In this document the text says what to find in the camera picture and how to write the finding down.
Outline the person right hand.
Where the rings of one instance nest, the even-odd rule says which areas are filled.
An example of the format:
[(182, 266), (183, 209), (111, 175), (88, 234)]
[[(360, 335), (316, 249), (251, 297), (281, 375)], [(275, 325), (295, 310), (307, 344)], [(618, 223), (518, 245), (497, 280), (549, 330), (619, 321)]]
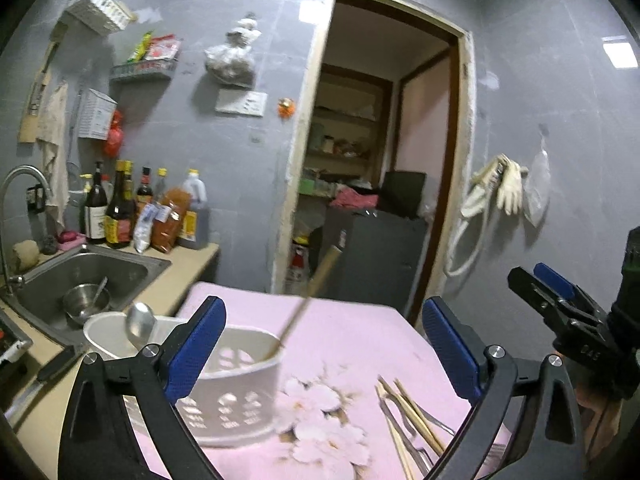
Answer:
[(613, 442), (620, 431), (624, 401), (608, 400), (586, 386), (578, 386), (575, 394), (578, 406), (592, 414), (584, 427), (584, 438), (586, 456), (588, 460), (594, 460)]

